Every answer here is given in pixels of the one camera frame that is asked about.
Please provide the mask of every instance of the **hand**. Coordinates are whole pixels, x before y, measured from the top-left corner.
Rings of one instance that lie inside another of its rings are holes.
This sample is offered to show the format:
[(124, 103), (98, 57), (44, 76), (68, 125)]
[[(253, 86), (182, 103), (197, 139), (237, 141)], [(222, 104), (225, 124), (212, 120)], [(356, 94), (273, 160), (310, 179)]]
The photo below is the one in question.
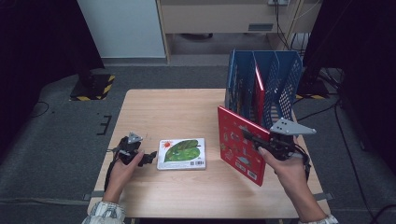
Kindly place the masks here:
[(279, 161), (262, 147), (259, 147), (259, 152), (265, 162), (275, 170), (302, 222), (319, 221), (327, 216), (306, 183), (302, 158), (290, 157), (286, 161)]
[(139, 153), (134, 157), (134, 159), (125, 165), (121, 160), (117, 160), (114, 164), (113, 170), (111, 171), (110, 178), (108, 181), (107, 190), (103, 196), (103, 202), (118, 203), (120, 195), (132, 177), (134, 169), (137, 164), (142, 160), (145, 152), (139, 151)]

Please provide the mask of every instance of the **wooden table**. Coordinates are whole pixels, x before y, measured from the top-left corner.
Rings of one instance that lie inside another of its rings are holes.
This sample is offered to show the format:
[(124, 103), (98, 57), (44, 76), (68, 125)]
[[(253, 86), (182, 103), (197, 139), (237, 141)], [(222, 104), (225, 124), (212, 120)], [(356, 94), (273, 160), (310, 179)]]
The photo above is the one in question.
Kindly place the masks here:
[[(108, 148), (134, 132), (143, 137), (140, 148), (158, 150), (162, 139), (205, 139), (206, 170), (159, 171), (155, 159), (135, 170), (121, 195), (127, 217), (165, 218), (295, 218), (289, 198), (271, 167), (257, 186), (220, 158), (218, 105), (223, 89), (130, 90), (125, 96)], [(306, 149), (304, 139), (299, 144)], [(103, 190), (112, 153), (107, 153), (95, 190)], [(315, 168), (308, 185), (321, 193)], [(101, 198), (92, 198), (88, 211)], [(327, 201), (319, 201), (330, 213)]]

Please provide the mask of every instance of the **gray carpet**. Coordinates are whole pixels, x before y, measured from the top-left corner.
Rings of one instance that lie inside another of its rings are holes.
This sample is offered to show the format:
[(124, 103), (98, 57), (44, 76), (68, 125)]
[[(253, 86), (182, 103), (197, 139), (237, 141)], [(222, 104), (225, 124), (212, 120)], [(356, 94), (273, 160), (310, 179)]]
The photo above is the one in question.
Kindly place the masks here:
[[(0, 167), (0, 199), (38, 198), (80, 202), (90, 193), (129, 89), (224, 88), (227, 66), (109, 66), (116, 76), (105, 100), (69, 101), (78, 77), (71, 76), (43, 89), (31, 118), (21, 130)], [(302, 118), (334, 104), (338, 99), (304, 99), (293, 106)], [(364, 197), (373, 213), (396, 203), (396, 176), (375, 152), (361, 150), (348, 115), (337, 108), (338, 117), (359, 175)], [(101, 123), (111, 116), (105, 135)], [(341, 223), (369, 223), (351, 160), (338, 129), (334, 110), (301, 120), (318, 133), (304, 139), (332, 213)], [(87, 204), (1, 203), (0, 223), (80, 223)], [(396, 209), (385, 212), (379, 223), (395, 223)], [(267, 223), (279, 223), (268, 220)]]

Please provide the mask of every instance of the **wall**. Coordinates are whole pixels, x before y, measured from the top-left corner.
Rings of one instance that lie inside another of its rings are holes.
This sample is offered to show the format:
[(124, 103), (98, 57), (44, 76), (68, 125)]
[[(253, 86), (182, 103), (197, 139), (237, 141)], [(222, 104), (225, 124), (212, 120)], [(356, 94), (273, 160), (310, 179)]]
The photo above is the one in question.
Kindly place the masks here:
[(165, 58), (155, 0), (78, 0), (102, 58)]

